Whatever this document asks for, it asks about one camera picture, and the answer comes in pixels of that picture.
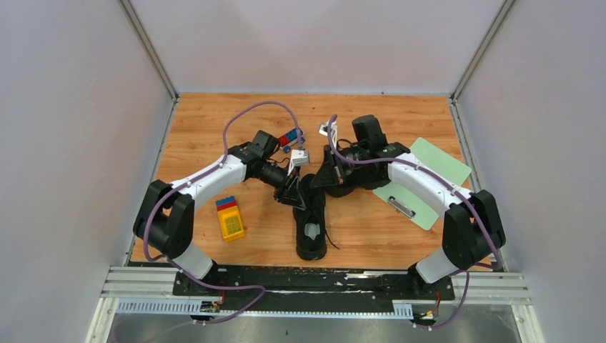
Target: metal rod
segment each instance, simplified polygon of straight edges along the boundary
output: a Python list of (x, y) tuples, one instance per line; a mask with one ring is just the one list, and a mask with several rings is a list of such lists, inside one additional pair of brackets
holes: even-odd
[(120, 6), (122, 7), (122, 10), (124, 11), (124, 15), (130, 21), (137, 38), (139, 38), (139, 42), (141, 43), (141, 45), (143, 46), (143, 49), (145, 50), (145, 52), (147, 53), (147, 56), (149, 57), (151, 65), (156, 70), (156, 73), (158, 73), (158, 77), (162, 81), (162, 85), (164, 86), (164, 88), (166, 89), (167, 93), (170, 95), (172, 100), (176, 101), (177, 98), (179, 97), (179, 93), (177, 93), (177, 90), (174, 88), (174, 85), (171, 82), (171, 79), (170, 79), (166, 69), (164, 68), (164, 65), (162, 65), (162, 62), (160, 61), (160, 58), (158, 57), (158, 53), (156, 53), (156, 50), (154, 49), (154, 46), (152, 45), (152, 41), (149, 40), (149, 37), (147, 36), (147, 33), (145, 32), (145, 29), (143, 27), (143, 24), (141, 23), (141, 20), (139, 19), (139, 16), (137, 16), (137, 14), (136, 14), (136, 11), (133, 7), (133, 4), (131, 3), (131, 0), (117, 0), (117, 1), (120, 4)]
[(454, 92), (451, 95), (453, 101), (458, 100), (461, 97), (461, 94), (469, 84), (470, 79), (475, 73), (478, 65), (480, 65), (482, 58), (484, 57), (486, 51), (488, 50), (492, 41), (499, 32), (499, 29), (503, 25), (503, 22), (505, 22), (505, 19), (511, 12), (511, 9), (513, 8), (515, 2), (516, 0), (504, 0), (501, 4), (501, 8), (499, 8), (496, 17), (492, 20), (490, 26), (488, 26), (488, 31), (484, 35), (484, 38), (482, 39), (482, 42), (480, 42), (480, 45), (477, 47), (477, 50), (474, 56), (472, 57), (472, 60), (470, 61), (469, 65), (465, 69), (465, 72), (463, 73), (463, 76), (461, 76), (457, 88), (454, 89)]

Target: metal frame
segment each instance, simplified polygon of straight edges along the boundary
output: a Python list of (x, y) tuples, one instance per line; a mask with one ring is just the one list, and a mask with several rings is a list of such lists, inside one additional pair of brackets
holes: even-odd
[[(171, 267), (111, 267), (99, 298), (97, 309), (86, 336), (87, 343), (105, 343), (115, 314), (198, 314), (201, 301), (218, 301), (220, 297), (178, 297), (172, 295), (175, 276), (179, 271)], [(406, 274), (406, 271), (390, 273)], [(536, 319), (530, 295), (519, 273), (470, 272), (470, 287), (465, 304), (506, 304), (516, 311), (520, 336), (524, 343), (536, 342)], [(458, 304), (465, 286), (465, 276), (452, 278), (456, 300), (443, 304)], [(366, 318), (407, 319), (413, 306), (434, 304), (432, 300), (394, 300), (394, 311), (384, 313), (345, 312), (264, 312), (246, 311), (246, 317), (297, 318)], [(229, 315), (222, 311), (214, 316)]]
[(164, 68), (164, 65), (162, 65), (162, 62), (160, 61), (160, 58), (158, 57), (158, 53), (156, 53), (156, 49), (154, 49), (154, 45), (152, 44), (152, 41), (149, 40), (149, 37), (147, 36), (147, 33), (145, 32), (145, 29), (143, 27), (143, 24), (141, 23), (141, 20), (139, 19), (139, 16), (137, 16), (137, 14), (136, 14), (136, 11), (131, 3), (131, 0), (117, 0), (117, 1), (120, 4), (120, 7), (122, 8), (122, 10), (124, 11), (124, 15), (131, 23), (134, 33), (136, 34), (137, 38), (139, 39), (139, 42), (141, 43), (143, 50), (145, 50), (145, 53), (149, 57), (149, 61), (151, 62), (151, 65), (154, 66), (154, 69), (156, 70), (156, 73), (158, 74), (158, 77), (160, 78), (162, 85), (164, 86), (164, 88), (166, 89), (167, 93), (170, 95), (172, 100), (176, 101), (179, 98), (179, 92), (177, 92), (177, 90), (174, 88), (174, 85), (169, 77), (168, 72)]
[(492, 23), (488, 27), (488, 31), (486, 31), (484, 38), (482, 38), (480, 45), (477, 47), (477, 50), (474, 53), (474, 56), (472, 57), (472, 60), (467, 65), (465, 72), (461, 76), (461, 79), (459, 80), (459, 84), (454, 89), (454, 92), (451, 95), (451, 99), (453, 101), (456, 102), (461, 97), (461, 94), (465, 91), (465, 88), (469, 84), (470, 79), (472, 78), (473, 74), (475, 73), (477, 66), (480, 65), (480, 62), (482, 61), (482, 58), (484, 57), (485, 52), (490, 47), (492, 40), (496, 37), (497, 33), (501, 29), (501, 26), (505, 22), (505, 19), (511, 12), (515, 3), (516, 3), (516, 0), (504, 0), (503, 3), (501, 4), (501, 7), (499, 8), (499, 11), (497, 12), (496, 17), (492, 20)]
[[(159, 161), (166, 144), (167, 135), (173, 122), (179, 94), (170, 81), (169, 75), (160, 62), (145, 30), (136, 15), (130, 0), (117, 0), (124, 10), (128, 20), (138, 36), (141, 45), (148, 54), (164, 88), (173, 99), (174, 105), (169, 115), (166, 131), (159, 147), (159, 153), (153, 179), (156, 175)], [(489, 49), (494, 37), (502, 27), (508, 14), (511, 12), (515, 0), (504, 0), (496, 17), (492, 21), (482, 42), (462, 75), (455, 91), (450, 94), (449, 108), (452, 120), (459, 139), (463, 159), (472, 168), (470, 177), (472, 189), (481, 189), (484, 180), (477, 168), (476, 157), (467, 139), (467, 127), (462, 116), (458, 99), (470, 82), (474, 72), (482, 61), (485, 52)], [(116, 313), (155, 313), (155, 314), (191, 314), (200, 301), (219, 300), (218, 297), (177, 297), (172, 295), (175, 275), (174, 268), (163, 267), (111, 267), (105, 285), (99, 298), (94, 318), (86, 336), (88, 343), (105, 343), (111, 329)], [(457, 275), (452, 278), (456, 297), (459, 299), (465, 285), (465, 276)], [(408, 306), (432, 304), (430, 300), (400, 300), (394, 301), (394, 312), (384, 314), (343, 314), (343, 313), (306, 313), (306, 312), (259, 312), (247, 311), (244, 316), (255, 317), (326, 317), (326, 318), (360, 318), (401, 319), (407, 314)], [(458, 300), (443, 302), (457, 304)], [(497, 272), (471, 272), (470, 288), (465, 304), (506, 304), (511, 305), (516, 318), (517, 329), (524, 343), (544, 343), (541, 330), (537, 323), (534, 307), (526, 288), (523, 276), (520, 273)]]

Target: black shoe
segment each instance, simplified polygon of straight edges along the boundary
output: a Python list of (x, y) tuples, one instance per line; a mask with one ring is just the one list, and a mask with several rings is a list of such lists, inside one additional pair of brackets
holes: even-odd
[(322, 188), (309, 187), (313, 178), (313, 174), (308, 174), (299, 182), (299, 189), (305, 200), (305, 210), (292, 210), (297, 222), (297, 255), (306, 261), (321, 259), (326, 255), (326, 197)]

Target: metal clip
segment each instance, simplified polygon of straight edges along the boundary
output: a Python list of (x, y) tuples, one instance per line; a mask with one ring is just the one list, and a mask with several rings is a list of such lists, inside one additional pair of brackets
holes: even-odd
[(399, 202), (394, 197), (389, 197), (387, 199), (387, 203), (390, 204), (390, 205), (392, 205), (392, 207), (394, 207), (396, 209), (396, 211), (398, 211), (399, 213), (405, 215), (409, 219), (414, 218), (414, 216), (416, 214), (414, 211), (412, 211), (411, 209), (409, 209), (408, 207), (406, 207), (406, 205), (404, 205), (403, 203)]

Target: yellow lego baseplate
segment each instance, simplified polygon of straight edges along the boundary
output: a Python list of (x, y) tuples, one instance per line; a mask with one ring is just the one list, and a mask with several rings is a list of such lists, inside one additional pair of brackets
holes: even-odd
[(246, 236), (236, 199), (234, 197), (228, 197), (217, 201), (216, 204), (223, 239), (225, 239), (226, 242), (230, 242), (234, 239)]

